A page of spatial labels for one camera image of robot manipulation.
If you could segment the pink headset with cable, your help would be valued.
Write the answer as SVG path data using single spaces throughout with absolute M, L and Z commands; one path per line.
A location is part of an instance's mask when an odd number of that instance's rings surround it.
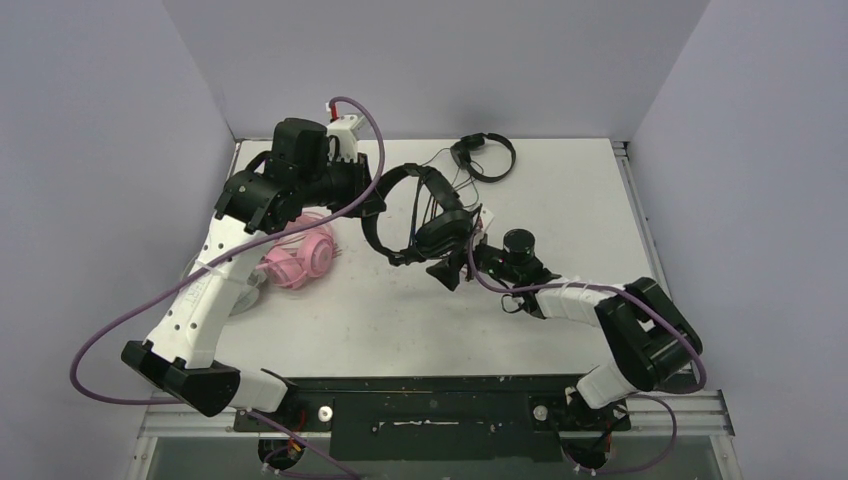
M 341 249 L 329 224 L 316 225 L 323 218 L 314 211 L 302 213 L 285 232 L 303 226 L 307 229 L 277 240 L 256 270 L 264 273 L 273 285 L 285 289 L 301 288 L 327 274 Z

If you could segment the white grey gaming headset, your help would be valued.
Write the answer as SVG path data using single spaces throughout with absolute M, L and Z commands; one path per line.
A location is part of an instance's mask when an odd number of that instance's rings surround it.
M 259 300 L 261 289 L 266 281 L 267 275 L 255 269 L 246 280 L 229 285 L 227 292 L 232 296 L 229 316 L 234 317 L 253 308 Z

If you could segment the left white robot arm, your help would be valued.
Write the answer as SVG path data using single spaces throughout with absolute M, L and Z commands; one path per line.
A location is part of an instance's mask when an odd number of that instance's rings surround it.
M 365 123 L 357 115 L 328 126 L 279 122 L 270 149 L 224 184 L 187 285 L 144 340 L 124 346 L 122 361 L 207 417 L 227 407 L 251 409 L 276 430 L 291 427 L 299 403 L 287 384 L 216 361 L 216 348 L 248 278 L 304 209 L 346 217 L 375 212 L 367 156 L 358 150 Z

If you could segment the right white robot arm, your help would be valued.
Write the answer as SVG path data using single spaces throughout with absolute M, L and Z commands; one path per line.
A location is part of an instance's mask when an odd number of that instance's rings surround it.
M 589 428 L 606 407 L 642 392 L 672 392 L 669 379 L 693 365 L 706 382 L 703 344 L 663 288 L 650 277 L 626 284 L 599 284 L 566 279 L 549 270 L 535 254 L 535 236 L 513 229 L 500 248 L 473 241 L 428 267 L 448 289 L 462 278 L 517 300 L 521 311 L 540 319 L 563 319 L 598 328 L 611 353 L 606 364 L 592 368 L 566 391 L 566 414 L 576 426 Z

